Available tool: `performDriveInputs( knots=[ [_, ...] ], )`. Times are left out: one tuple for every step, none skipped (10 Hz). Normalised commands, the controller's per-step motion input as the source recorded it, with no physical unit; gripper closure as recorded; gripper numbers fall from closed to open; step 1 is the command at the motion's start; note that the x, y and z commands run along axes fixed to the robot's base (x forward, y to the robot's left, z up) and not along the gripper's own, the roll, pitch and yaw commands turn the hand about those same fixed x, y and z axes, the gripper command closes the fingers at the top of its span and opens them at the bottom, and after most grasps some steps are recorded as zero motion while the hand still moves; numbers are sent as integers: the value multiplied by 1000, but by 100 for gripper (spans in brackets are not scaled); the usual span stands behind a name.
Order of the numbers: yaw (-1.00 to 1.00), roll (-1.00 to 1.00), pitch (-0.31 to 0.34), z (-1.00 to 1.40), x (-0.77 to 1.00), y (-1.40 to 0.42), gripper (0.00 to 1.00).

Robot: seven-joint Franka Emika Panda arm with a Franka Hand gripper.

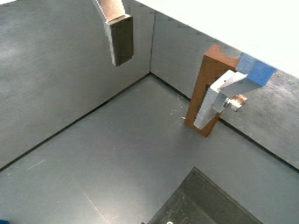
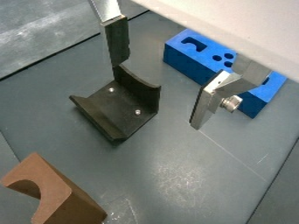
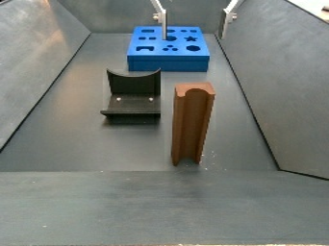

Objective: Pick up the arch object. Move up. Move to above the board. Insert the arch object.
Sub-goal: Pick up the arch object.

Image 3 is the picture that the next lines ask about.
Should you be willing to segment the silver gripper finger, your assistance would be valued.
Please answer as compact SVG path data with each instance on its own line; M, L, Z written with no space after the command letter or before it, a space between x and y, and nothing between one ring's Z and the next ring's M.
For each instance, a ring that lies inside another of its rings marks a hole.
M167 11L161 7L159 0L149 0L152 7L155 9L155 13L152 14L152 19L160 24L161 26L161 39L167 39Z
M218 27L218 36L220 39L224 39L228 24L231 23L232 19L236 17L235 9L239 6L239 2L240 0L231 0L227 7L222 10L222 18Z

